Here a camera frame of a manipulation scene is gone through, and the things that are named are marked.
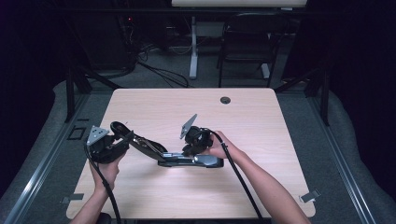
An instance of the desk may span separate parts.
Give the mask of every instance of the desk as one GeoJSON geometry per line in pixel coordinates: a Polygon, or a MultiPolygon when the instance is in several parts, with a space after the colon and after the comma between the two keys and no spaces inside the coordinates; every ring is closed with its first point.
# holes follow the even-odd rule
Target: desk
{"type": "MultiPolygon", "coordinates": [[[[172,0],[172,7],[305,7],[307,0],[172,0]]],[[[196,48],[196,21],[191,20],[191,63],[190,79],[197,78],[198,53],[196,48]]],[[[268,67],[262,67],[264,76],[268,67]]]]}
{"type": "MultiPolygon", "coordinates": [[[[312,217],[312,202],[301,203],[308,192],[288,128],[271,89],[129,89],[116,90],[101,127],[112,121],[126,124],[136,134],[181,152],[181,126],[194,114],[194,124],[222,130],[238,147],[272,174],[291,193],[305,214],[312,217]],[[220,98],[228,96],[224,105],[220,98]]],[[[246,177],[247,185],[264,217],[269,217],[246,177]]],[[[93,191],[86,163],[67,216],[74,217],[93,191]]],[[[123,218],[255,218],[248,196],[228,161],[224,167],[165,168],[131,147],[120,162],[114,194],[123,218]]],[[[114,217],[111,202],[103,212],[114,217]]]]}

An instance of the person's right hand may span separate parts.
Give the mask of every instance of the person's right hand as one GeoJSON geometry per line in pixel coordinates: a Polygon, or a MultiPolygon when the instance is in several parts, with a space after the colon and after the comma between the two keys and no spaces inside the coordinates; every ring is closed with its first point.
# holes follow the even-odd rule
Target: person's right hand
{"type": "MultiPolygon", "coordinates": [[[[237,148],[221,131],[215,131],[216,134],[219,135],[221,140],[225,143],[225,145],[228,148],[228,151],[230,152],[231,157],[237,158],[238,154],[240,154],[242,151],[237,148]]],[[[224,149],[222,148],[221,142],[219,139],[214,135],[211,134],[211,139],[213,140],[213,146],[208,148],[203,152],[203,154],[208,154],[212,155],[218,158],[222,159],[227,159],[227,156],[225,155],[224,149]]]]}

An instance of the gray carpet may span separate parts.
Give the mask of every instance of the gray carpet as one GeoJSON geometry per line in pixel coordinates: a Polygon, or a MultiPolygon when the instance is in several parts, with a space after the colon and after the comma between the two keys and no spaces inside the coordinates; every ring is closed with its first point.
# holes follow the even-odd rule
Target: gray carpet
{"type": "MultiPolygon", "coordinates": [[[[280,75],[282,66],[287,59],[290,42],[286,41],[284,48],[280,51],[272,87],[282,84],[280,75]]],[[[193,87],[217,87],[216,52],[217,48],[213,45],[202,45],[200,48],[198,78],[190,80],[193,87]]],[[[187,77],[190,69],[190,54],[179,55],[173,51],[154,50],[148,54],[148,60],[145,63],[169,69],[187,77]]],[[[111,80],[126,88],[170,88],[170,85],[161,77],[154,75],[140,65],[130,75],[111,80]]],[[[86,136],[92,125],[99,125],[111,97],[111,91],[108,87],[95,80],[90,80],[90,82],[94,88],[92,94],[85,96],[76,92],[78,102],[80,102],[80,110],[78,110],[73,122],[68,124],[68,127],[64,126],[64,119],[66,118],[64,83],[54,89],[57,98],[49,119],[18,176],[0,201],[0,222],[5,222],[11,211],[19,210],[19,208],[12,209],[18,202],[28,181],[34,175],[35,169],[42,164],[40,162],[48,155],[49,150],[53,149],[56,139],[61,139],[59,146],[56,146],[59,148],[59,152],[52,155],[51,162],[47,164],[50,168],[49,172],[44,174],[45,181],[39,186],[38,191],[32,195],[32,200],[28,201],[30,203],[24,205],[25,212],[21,212],[18,220],[21,223],[40,224],[67,223],[69,221],[65,216],[67,203],[60,203],[60,201],[63,197],[73,193],[86,159],[82,150],[82,141],[68,140],[67,137],[78,137],[78,132],[69,136],[73,127],[78,130],[85,128],[86,131],[83,136],[86,136]]],[[[317,189],[322,194],[315,202],[317,213],[311,220],[313,223],[362,223],[346,188],[345,181],[335,165],[329,140],[322,130],[320,120],[316,119],[316,113],[318,112],[313,107],[316,99],[305,98],[301,92],[303,86],[304,84],[297,85],[286,93],[278,94],[277,97],[308,187],[310,190],[317,189]]],[[[353,127],[342,104],[333,94],[330,97],[329,121],[330,129],[367,200],[367,205],[370,207],[376,223],[396,223],[395,202],[376,185],[364,164],[361,163],[353,127]]],[[[165,222],[157,220],[151,223],[165,222]]],[[[182,220],[175,222],[187,223],[187,221],[182,220]]],[[[193,222],[204,222],[206,224],[240,223],[244,221],[195,220],[193,222]]]]}

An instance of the dark background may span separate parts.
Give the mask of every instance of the dark background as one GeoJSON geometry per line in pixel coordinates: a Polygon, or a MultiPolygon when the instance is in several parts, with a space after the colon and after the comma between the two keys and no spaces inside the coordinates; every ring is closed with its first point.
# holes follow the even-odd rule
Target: dark background
{"type": "MultiPolygon", "coordinates": [[[[92,58],[62,17],[42,12],[38,1],[0,4],[3,195],[47,119],[52,88],[64,80],[71,64],[91,66],[92,58]]],[[[307,10],[346,11],[352,17],[303,19],[283,76],[302,76],[331,59],[331,90],[353,122],[361,159],[378,185],[396,199],[395,4],[310,0],[307,10]]],[[[108,41],[118,41],[114,36],[108,41]]]]}

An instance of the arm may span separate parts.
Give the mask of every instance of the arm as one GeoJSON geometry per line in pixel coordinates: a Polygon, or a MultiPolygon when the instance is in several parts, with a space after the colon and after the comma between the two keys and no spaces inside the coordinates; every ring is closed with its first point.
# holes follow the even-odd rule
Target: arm
{"type": "MultiPolygon", "coordinates": [[[[247,176],[265,209],[277,223],[310,223],[297,202],[275,178],[236,147],[222,132],[217,134],[228,146],[233,161],[247,176]]],[[[206,153],[227,159],[219,140],[216,137],[213,140],[213,146],[206,153]]]]}
{"type": "MultiPolygon", "coordinates": [[[[114,189],[114,182],[116,181],[117,174],[119,173],[119,163],[124,155],[117,158],[115,161],[109,164],[98,164],[98,167],[105,177],[106,181],[110,185],[111,189],[114,189]]],[[[73,218],[70,223],[96,223],[99,218],[100,212],[102,211],[105,202],[107,201],[108,195],[105,187],[103,186],[102,179],[93,169],[90,164],[93,181],[95,183],[95,189],[91,198],[82,206],[78,214],[73,218]]]]}

